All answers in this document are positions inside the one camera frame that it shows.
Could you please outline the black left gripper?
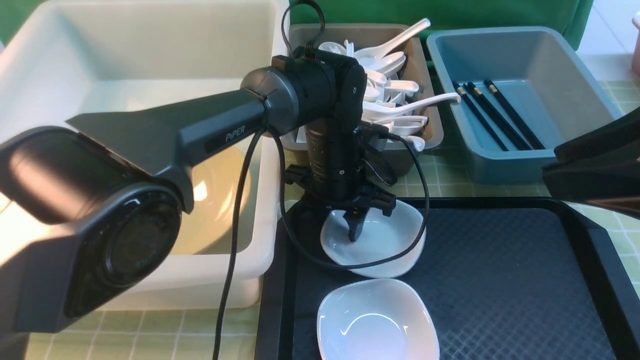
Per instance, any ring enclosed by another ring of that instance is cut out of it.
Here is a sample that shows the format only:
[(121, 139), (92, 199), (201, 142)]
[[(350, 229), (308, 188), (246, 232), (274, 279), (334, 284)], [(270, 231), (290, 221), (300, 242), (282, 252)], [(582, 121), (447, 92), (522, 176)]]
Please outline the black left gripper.
[(367, 178), (366, 166), (382, 157), (373, 139), (385, 139), (389, 130), (368, 121), (342, 128), (337, 118), (320, 118), (305, 125), (308, 166), (290, 165), (284, 183), (296, 184), (321, 208), (345, 211), (349, 241), (355, 243), (371, 208), (389, 217), (395, 195)]

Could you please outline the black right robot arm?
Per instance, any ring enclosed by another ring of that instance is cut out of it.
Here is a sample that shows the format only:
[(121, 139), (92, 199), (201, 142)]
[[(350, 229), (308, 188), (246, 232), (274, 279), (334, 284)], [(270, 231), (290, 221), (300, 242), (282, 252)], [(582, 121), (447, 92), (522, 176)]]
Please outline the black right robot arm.
[(640, 218), (640, 109), (554, 148), (542, 168), (554, 199)]

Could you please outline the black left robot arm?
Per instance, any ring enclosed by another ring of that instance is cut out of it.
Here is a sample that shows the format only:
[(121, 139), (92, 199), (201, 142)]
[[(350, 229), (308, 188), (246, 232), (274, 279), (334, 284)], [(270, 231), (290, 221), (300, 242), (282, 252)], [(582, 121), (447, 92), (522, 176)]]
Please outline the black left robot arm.
[(314, 48), (277, 55), (239, 89), (141, 111), (89, 112), (1, 145), (1, 337), (56, 333), (155, 271), (194, 210), (192, 169), (243, 139), (301, 126), (311, 168), (290, 167), (349, 238), (393, 194), (366, 180), (359, 62)]

